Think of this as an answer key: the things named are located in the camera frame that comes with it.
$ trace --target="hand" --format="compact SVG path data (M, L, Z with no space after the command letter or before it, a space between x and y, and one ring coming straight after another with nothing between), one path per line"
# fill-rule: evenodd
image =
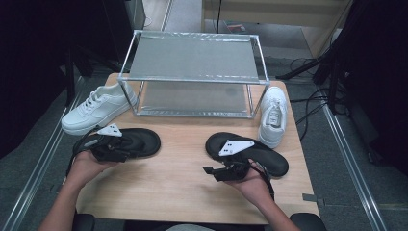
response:
M253 167L263 171L251 159L248 160ZM236 188L252 204L258 207L265 199L271 199L268 186L260 173L250 168L246 176L240 181L225 181L225 184Z
M98 162L90 151L80 152L72 164L65 183L82 189L87 182L103 170L116 166L116 162Z

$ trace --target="wooden desk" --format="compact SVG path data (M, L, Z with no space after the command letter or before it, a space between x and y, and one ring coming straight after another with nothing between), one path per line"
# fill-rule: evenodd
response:
M313 57L341 28L352 0L224 0L220 20L301 26ZM217 20L219 0L202 0L204 20Z
M106 85L115 84L116 76L112 74ZM138 84L129 83L134 88ZM272 81L271 85L286 91L282 82ZM267 224L238 191L217 182L202 168L223 167L205 151L212 134L231 132L256 139L260 117L260 113L254 119L133 116L129 110L113 122L119 128L155 131L162 147L153 157L129 160L88 183L78 199L78 212L97 218ZM313 189L290 105L287 130L275 150L290 166L285 176L271 181L277 204L288 216L301 212L318 215L317 204L302 199L303 193L313 194Z

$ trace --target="person's left hand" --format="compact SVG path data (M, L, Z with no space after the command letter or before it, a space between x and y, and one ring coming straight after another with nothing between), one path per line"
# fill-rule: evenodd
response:
M98 162L90 151L83 151L75 157L65 183L82 189L87 182L95 178L103 170L117 164L117 162Z

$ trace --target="floor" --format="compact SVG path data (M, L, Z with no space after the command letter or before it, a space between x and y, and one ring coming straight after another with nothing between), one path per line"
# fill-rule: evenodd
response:
M199 0L144 0L145 30L199 32ZM206 33L215 22L206 20ZM242 23L250 34L260 36L269 78L285 74L311 59L300 28L293 26ZM219 30L229 33L224 22ZM95 64L92 78L78 73L77 100L64 107L64 95L57 98L38 121L24 143L0 160L0 211L2 230L36 230L51 206L64 178L64 166L76 137L62 133L59 121L67 111L104 85L110 70ZM306 99L319 88L312 82L315 69L285 81L291 100ZM321 105L310 102L310 109ZM296 120L305 116L305 102L292 103ZM394 167L370 163L368 153L351 119L333 116L326 107L308 116L308 126L299 123L306 162L327 230L406 230L408 227L408 181ZM46 171L41 175L38 166ZM8 218L15 223L4 226ZM122 220L98 219L95 230L120 230Z

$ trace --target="table top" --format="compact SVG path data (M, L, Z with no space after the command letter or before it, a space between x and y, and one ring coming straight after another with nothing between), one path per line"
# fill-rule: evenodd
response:
M116 83L111 74L107 86ZM135 89L140 83L129 82ZM271 81L287 92L285 84ZM257 139L261 112L253 119L134 116L131 110L112 123L119 128L140 127L155 131L161 149L154 156L128 160L102 172L81 191L79 213L97 218L267 224L255 206L230 186L217 182L202 167L224 167L205 150L206 140L217 132L230 132ZM290 216L294 213L319 214L316 202L303 200L314 194L297 134L291 105L284 137L275 151L289 163L289 171L271 180L275 201Z

